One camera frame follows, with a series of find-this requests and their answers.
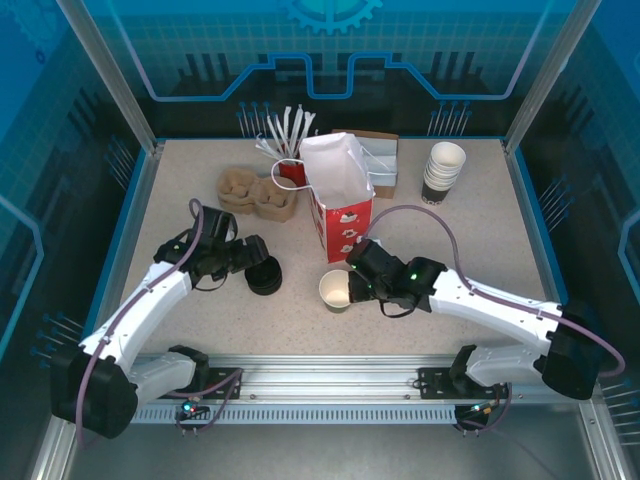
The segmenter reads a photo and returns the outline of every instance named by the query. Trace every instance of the cup rim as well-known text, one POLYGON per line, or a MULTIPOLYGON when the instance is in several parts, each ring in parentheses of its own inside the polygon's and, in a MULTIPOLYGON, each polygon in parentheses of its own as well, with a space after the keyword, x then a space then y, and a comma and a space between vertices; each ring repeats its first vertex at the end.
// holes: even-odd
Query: cup rim
POLYGON ((441 179, 441 178, 435 178, 435 177, 431 177, 428 174, 424 175, 424 181, 425 182, 429 182, 433 185, 438 185, 438 186, 451 186, 454 183, 456 183, 457 178, 452 178, 452 179, 441 179))
POLYGON ((440 171, 442 173, 460 173, 462 171, 462 166, 455 167, 455 168, 447 168, 447 167, 442 167, 432 161, 427 162, 427 167, 431 168, 432 170, 440 171))
POLYGON ((425 181, 425 183, 427 184, 427 187, 429 187, 431 190, 435 190, 436 192, 445 192, 445 191, 447 191, 447 190, 451 190, 451 187, 453 187, 453 185, 455 184, 455 182, 454 182, 454 183, 452 183, 451 185, 446 185, 446 186, 443 186, 443 185, 433 185, 433 184, 432 184, 432 183, 430 183, 430 182, 429 182, 429 180, 428 180, 428 179, 426 179, 426 178, 424 179, 424 181, 425 181))
POLYGON ((426 175, 432 175, 436 178, 440 178, 442 180, 450 180, 452 178, 458 178, 460 172, 439 172, 438 170, 431 167, 431 165, 427 165, 425 170, 426 175))
POLYGON ((349 282, 349 272, 347 270, 341 270, 341 269, 337 268, 337 269, 334 269, 334 270, 329 270, 327 273, 325 273, 322 276, 322 278, 320 279, 320 283, 318 284, 318 293, 320 294, 320 298, 322 299, 322 301, 325 304, 329 305, 330 307, 332 307, 332 308, 347 308, 349 305, 351 305, 351 302, 349 302, 349 292, 348 292, 348 290, 347 290, 347 301, 346 301, 346 304, 344 304, 344 305, 343 304, 336 304, 336 303, 329 302, 324 297, 324 295, 322 294, 322 282, 325 280, 325 278, 328 275, 334 274, 335 272, 344 272, 347 275, 347 288, 348 288, 348 285, 349 285, 349 283, 348 283, 349 282))
POLYGON ((467 153, 460 145, 453 142, 438 142, 431 147, 429 153, 429 161, 434 162, 436 165, 443 168, 462 168, 462 165, 467 161, 467 153), (452 157, 452 161, 443 162, 442 159, 438 160, 438 156, 444 153, 444 150, 448 150, 448 154, 452 157))

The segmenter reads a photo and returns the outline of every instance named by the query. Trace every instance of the red cup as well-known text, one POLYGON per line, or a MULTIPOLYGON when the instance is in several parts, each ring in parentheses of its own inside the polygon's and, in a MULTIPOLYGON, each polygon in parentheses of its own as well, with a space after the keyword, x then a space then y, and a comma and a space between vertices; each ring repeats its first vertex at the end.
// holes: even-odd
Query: red cup
POLYGON ((293 180, 293 183, 298 187, 304 187, 307 184, 307 179, 304 176, 304 164, 303 163, 293 163, 292 165, 287 165, 284 163, 280 163, 278 165, 278 169, 280 170, 280 176, 284 178, 288 178, 289 180, 293 180))

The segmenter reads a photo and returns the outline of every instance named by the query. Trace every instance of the beige tabletop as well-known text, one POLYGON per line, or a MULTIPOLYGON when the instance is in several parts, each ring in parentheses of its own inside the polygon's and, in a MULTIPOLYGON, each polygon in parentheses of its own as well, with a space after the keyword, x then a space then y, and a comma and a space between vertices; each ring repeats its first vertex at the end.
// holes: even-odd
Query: beige tabletop
MULTIPOLYGON (((393 200, 376 199, 374 214, 421 201, 422 172, 434 140, 402 139, 393 200)), ((467 276, 531 298, 543 298, 511 178, 498 140, 456 140, 467 152, 462 173, 442 205, 431 207, 455 232, 467 276)), ((124 291, 140 282, 158 246, 193 223, 187 203, 199 198, 218 206, 215 184, 229 166, 251 167, 266 176, 270 160, 252 140, 169 140, 160 161, 124 291)), ((269 297, 253 294, 243 274, 232 275, 214 293, 194 291, 182 300, 143 348, 160 353, 184 344, 209 354, 420 354, 456 353, 466 344, 514 343, 469 321, 416 312, 402 319, 381 315, 375 302, 351 305, 335 315, 318 295, 328 265, 302 194, 284 224, 237 215, 239 236, 261 235, 282 267, 283 284, 269 297)), ((403 261, 424 256, 453 266, 442 228, 426 215, 402 211, 376 226, 391 254, 403 261)))

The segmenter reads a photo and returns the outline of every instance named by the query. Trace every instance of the red paper bag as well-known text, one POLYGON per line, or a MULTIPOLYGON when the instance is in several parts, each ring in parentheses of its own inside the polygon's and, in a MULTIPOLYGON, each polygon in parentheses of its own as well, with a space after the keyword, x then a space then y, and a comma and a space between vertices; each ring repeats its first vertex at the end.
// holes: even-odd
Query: red paper bag
POLYGON ((311 186, 313 222, 327 260, 342 261, 371 222, 374 191, 362 147, 350 133, 309 137, 300 145, 300 157, 311 186))

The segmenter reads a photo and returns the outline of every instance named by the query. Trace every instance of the gear logo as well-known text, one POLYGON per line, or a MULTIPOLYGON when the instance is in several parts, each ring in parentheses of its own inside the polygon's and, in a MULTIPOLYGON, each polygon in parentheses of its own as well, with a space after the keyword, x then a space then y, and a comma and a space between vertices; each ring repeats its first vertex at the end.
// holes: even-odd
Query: gear logo
POLYGON ((0 0, 0 16, 12 13, 20 31, 36 48, 45 47, 58 30, 53 0, 0 0))
POLYGON ((363 19, 373 17, 374 8, 382 7, 382 0, 285 0, 284 7, 301 28, 333 35, 336 30, 347 33, 350 27, 360 28, 363 19))

